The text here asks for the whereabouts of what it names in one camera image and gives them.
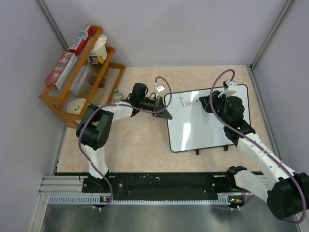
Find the white whiteboard black frame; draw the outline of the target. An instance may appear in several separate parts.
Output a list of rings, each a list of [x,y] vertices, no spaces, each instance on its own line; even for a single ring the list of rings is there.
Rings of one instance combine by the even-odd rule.
[[[224,125],[212,113],[203,110],[201,102],[191,104],[199,97],[208,96],[211,89],[174,92],[164,96],[170,103],[167,110],[169,145],[172,152],[206,149],[233,143],[226,137]]]

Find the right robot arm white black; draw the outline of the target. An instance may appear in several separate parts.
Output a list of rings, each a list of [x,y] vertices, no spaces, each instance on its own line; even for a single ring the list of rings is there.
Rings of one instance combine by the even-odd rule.
[[[297,173],[285,165],[265,146],[256,131],[244,119],[242,99],[227,97],[215,90],[199,97],[198,102],[207,113],[213,113],[223,124],[226,137],[259,167],[262,176],[253,174],[242,166],[230,167],[225,185],[230,191],[248,190],[264,201],[279,220],[301,213],[302,222],[309,208],[309,176]]]

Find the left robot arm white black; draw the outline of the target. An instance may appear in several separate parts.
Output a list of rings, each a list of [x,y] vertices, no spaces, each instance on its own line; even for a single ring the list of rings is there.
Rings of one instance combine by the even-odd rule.
[[[105,161],[104,146],[110,135],[112,123],[123,118],[130,118],[139,112],[150,113],[155,117],[172,120],[167,104],[163,103],[159,93],[165,89],[163,84],[156,82],[154,97],[147,97],[148,87],[136,83],[132,92],[124,99],[102,107],[90,104],[78,125],[76,136],[78,146],[89,164],[89,174],[94,177],[93,186],[98,191],[106,191],[109,179],[105,177],[108,167]]]

